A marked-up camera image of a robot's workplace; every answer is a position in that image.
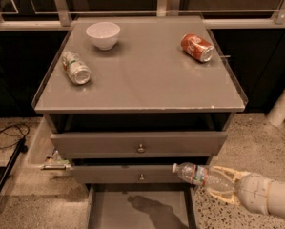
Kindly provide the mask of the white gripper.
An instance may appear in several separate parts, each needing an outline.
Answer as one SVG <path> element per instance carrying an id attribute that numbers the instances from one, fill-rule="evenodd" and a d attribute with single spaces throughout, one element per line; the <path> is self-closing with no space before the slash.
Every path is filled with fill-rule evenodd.
<path id="1" fill-rule="evenodd" d="M 258 174 L 250 174 L 247 171 L 237 171 L 232 168 L 212 166 L 209 169 L 211 183 L 235 183 L 237 195 L 234 190 L 227 192 L 216 191 L 207 188 L 207 192 L 223 202 L 239 205 L 251 213 L 268 215 L 268 195 L 271 181 Z"/>

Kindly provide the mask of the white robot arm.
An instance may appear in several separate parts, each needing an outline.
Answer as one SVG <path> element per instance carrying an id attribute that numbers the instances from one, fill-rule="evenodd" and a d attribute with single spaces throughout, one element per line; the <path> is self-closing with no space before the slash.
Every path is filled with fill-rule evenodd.
<path id="1" fill-rule="evenodd" d="M 285 182 L 256 173 L 212 166 L 205 185 L 215 198 L 253 214 L 285 220 Z"/>

